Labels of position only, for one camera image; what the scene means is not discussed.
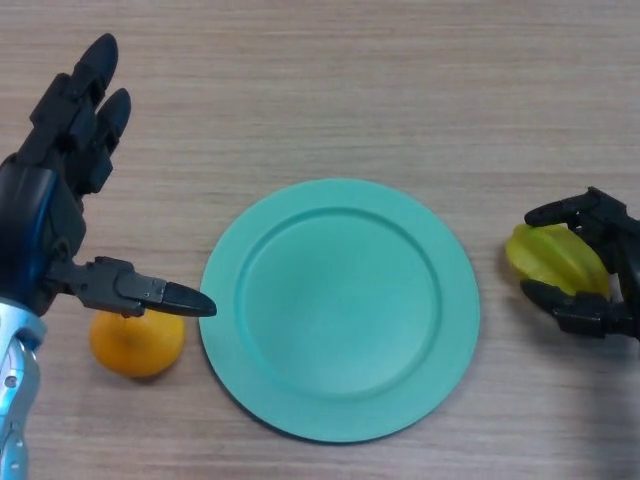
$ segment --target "tabletop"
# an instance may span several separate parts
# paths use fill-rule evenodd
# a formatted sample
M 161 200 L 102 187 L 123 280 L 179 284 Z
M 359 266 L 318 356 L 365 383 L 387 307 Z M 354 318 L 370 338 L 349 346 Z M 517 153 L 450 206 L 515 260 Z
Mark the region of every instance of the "tabletop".
M 254 422 L 210 372 L 195 320 L 178 363 L 116 376 L 93 313 L 58 298 L 27 427 L 30 478 L 640 478 L 638 348 L 561 334 L 514 285 L 529 209 L 594 185 L 640 213 L 636 0 L 56 0 L 0 3 L 0 146 L 105 32 L 133 99 L 79 258 L 199 285 L 258 199 L 323 177 L 405 191 L 459 237 L 482 326 L 455 392 L 396 435 L 309 444 Z

